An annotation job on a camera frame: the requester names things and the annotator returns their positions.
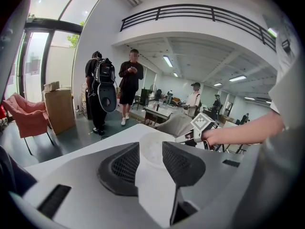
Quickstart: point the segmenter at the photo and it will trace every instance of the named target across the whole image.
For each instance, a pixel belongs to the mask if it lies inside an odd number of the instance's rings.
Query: ceiling
[[[163,74],[204,82],[238,96],[270,98],[269,90],[275,85],[276,71],[266,61],[239,52],[234,47],[209,40],[164,37],[132,42],[122,46],[126,51],[136,48],[143,61],[158,67]],[[173,68],[163,56],[167,55]],[[246,75],[247,79],[230,82],[229,79]]]

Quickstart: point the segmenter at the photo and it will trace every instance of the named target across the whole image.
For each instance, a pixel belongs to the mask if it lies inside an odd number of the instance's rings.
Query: pink chair
[[[11,113],[16,121],[20,138],[24,138],[31,155],[33,154],[25,140],[26,137],[46,133],[54,146],[54,143],[47,132],[49,117],[44,102],[31,103],[19,94],[14,93],[7,100],[3,100],[3,106]]]

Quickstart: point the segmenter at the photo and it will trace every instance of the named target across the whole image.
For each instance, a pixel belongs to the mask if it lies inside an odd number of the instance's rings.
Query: cap
[[[200,87],[200,83],[199,82],[195,82],[191,86],[199,86]]]

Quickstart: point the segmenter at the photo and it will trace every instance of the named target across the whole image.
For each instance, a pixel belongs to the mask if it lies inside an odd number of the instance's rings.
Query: hand
[[[201,140],[206,140],[209,143],[209,146],[212,147],[213,145],[218,144],[217,137],[220,135],[219,131],[220,130],[218,129],[204,131]]]

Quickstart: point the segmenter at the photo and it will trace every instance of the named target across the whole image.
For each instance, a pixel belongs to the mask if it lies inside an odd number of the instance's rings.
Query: balcony railing
[[[121,31],[146,21],[172,17],[196,17],[226,23],[255,36],[275,51],[275,38],[254,21],[229,10],[201,4],[173,4],[136,13],[122,20]]]

